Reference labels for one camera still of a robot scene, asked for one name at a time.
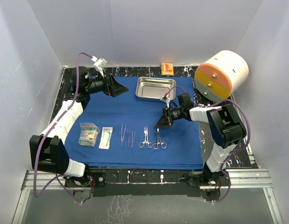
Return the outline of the steel surgical scissors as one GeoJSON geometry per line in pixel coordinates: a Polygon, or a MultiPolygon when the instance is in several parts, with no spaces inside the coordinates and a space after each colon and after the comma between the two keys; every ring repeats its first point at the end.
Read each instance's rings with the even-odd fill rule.
{"type": "Polygon", "coordinates": [[[165,149],[167,147],[167,144],[161,140],[160,132],[158,128],[156,129],[156,132],[157,132],[157,138],[156,138],[156,142],[153,143],[153,149],[158,149],[159,147],[161,147],[162,149],[165,149]]]}

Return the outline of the steel hemostat clamp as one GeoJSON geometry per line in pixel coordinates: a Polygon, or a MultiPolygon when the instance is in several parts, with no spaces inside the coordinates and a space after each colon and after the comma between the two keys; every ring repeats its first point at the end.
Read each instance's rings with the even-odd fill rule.
{"type": "Polygon", "coordinates": [[[139,143],[139,148],[143,148],[144,146],[147,148],[153,147],[153,143],[149,142],[148,139],[148,126],[144,127],[144,141],[139,143]]]}

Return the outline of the metal instrument tray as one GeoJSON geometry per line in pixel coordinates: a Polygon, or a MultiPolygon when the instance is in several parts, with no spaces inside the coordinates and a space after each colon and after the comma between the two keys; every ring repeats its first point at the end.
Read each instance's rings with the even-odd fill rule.
{"type": "Polygon", "coordinates": [[[176,81],[168,78],[140,77],[136,85],[136,97],[144,101],[160,101],[176,81]]]}

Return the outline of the blue surgical drape cloth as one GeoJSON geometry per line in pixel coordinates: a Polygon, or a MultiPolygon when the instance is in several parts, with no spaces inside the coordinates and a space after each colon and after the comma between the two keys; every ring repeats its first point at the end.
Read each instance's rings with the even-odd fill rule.
{"type": "Polygon", "coordinates": [[[69,158],[91,167],[142,169],[202,169],[199,125],[178,119],[155,130],[165,103],[136,97],[137,77],[117,77],[128,88],[118,97],[92,94],[65,140],[69,158]],[[81,146],[81,123],[112,127],[109,149],[81,146]]]}

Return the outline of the white suture packet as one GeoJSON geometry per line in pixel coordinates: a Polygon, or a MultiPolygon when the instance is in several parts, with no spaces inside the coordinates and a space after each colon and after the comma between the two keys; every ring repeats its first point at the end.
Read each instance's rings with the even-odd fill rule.
{"type": "Polygon", "coordinates": [[[103,127],[99,149],[109,149],[113,127],[103,127]]]}

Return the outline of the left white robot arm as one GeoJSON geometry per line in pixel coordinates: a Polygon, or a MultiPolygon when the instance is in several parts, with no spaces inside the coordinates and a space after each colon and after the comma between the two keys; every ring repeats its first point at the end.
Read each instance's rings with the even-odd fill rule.
{"type": "Polygon", "coordinates": [[[30,138],[30,155],[34,170],[73,176],[81,186],[87,186],[92,175],[85,171],[84,163],[69,158],[65,148],[67,135],[88,105],[91,94],[102,92],[117,97],[129,89],[117,82],[111,73],[100,74],[83,66],[71,71],[72,86],[49,126],[40,135],[30,138]]]}

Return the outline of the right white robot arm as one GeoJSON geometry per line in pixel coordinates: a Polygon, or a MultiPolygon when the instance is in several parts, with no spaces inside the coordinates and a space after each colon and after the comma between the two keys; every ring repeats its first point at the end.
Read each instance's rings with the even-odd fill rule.
{"type": "Polygon", "coordinates": [[[167,103],[154,128],[159,132],[160,128],[172,126],[178,119],[208,123],[213,140],[211,155],[202,173],[199,175],[191,171],[187,174],[186,180],[188,184],[197,181],[214,185],[222,176],[227,175],[225,163],[238,142],[245,137],[250,140],[250,124],[248,122],[243,124],[235,109],[239,106],[229,99],[210,106],[195,106],[190,94],[186,92],[178,95],[178,102],[179,105],[174,108],[170,107],[169,102],[167,103]]]}

